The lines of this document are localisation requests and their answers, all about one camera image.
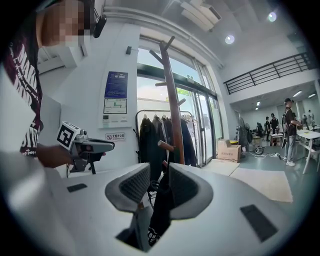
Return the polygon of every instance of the floor mat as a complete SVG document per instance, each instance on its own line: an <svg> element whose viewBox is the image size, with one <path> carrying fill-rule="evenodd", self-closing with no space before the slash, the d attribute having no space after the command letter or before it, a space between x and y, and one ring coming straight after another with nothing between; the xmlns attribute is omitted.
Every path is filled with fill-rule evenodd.
<svg viewBox="0 0 320 256"><path fill-rule="evenodd" d="M202 169L216 174L222 174L230 176L232 172L240 165L236 162L228 162L219 159L212 159L210 163L204 166Z"/></svg>
<svg viewBox="0 0 320 256"><path fill-rule="evenodd" d="M247 183L271 200L293 202L289 182L284 171L237 168L230 177Z"/></svg>

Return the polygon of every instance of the wooden coat stand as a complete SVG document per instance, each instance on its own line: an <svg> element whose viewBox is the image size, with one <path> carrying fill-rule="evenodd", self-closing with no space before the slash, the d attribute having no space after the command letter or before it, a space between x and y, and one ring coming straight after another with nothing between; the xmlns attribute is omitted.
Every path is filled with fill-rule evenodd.
<svg viewBox="0 0 320 256"><path fill-rule="evenodd" d="M179 163L184 165L185 164L184 144L183 144L183 138L182 138L180 112L179 112L179 105L182 104L184 101L178 102L174 76L172 74L169 55L167 52L169 46L171 45L174 39L175 37L172 36L168 43L165 43L164 41L162 41L159 44L161 58L153 50L150 50L149 52L163 65L165 83L161 85L164 85L164 86L166 85L166 88L168 91L171 120L172 120L173 146L161 140L159 141L158 146L164 150L169 150L174 154L178 154Z"/></svg>

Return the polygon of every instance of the cardboard box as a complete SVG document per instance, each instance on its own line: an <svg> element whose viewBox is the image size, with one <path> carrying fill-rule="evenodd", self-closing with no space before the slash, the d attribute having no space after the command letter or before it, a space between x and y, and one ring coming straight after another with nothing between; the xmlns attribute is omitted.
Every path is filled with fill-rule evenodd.
<svg viewBox="0 0 320 256"><path fill-rule="evenodd" d="M228 139L218 141L218 159L238 163L241 155L241 145L231 145Z"/></svg>

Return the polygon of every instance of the informational poster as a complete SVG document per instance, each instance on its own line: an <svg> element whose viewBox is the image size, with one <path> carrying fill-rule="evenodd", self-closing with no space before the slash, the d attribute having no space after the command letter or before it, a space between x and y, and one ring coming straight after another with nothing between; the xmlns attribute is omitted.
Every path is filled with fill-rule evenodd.
<svg viewBox="0 0 320 256"><path fill-rule="evenodd" d="M124 132L106 133L105 140L108 142L124 142L126 140L126 134Z"/></svg>
<svg viewBox="0 0 320 256"><path fill-rule="evenodd" d="M104 90L103 128L127 127L128 73L109 71Z"/></svg>

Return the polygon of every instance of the railing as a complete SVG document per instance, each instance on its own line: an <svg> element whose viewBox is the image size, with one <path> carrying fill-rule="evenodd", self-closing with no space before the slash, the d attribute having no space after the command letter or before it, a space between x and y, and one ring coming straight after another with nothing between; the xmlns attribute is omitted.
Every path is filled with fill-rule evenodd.
<svg viewBox="0 0 320 256"><path fill-rule="evenodd" d="M297 72L314 69L314 63L314 61L311 61L309 53L299 53L258 67L232 78L224 82L224 84L229 94L233 94L273 79L279 79Z"/></svg>

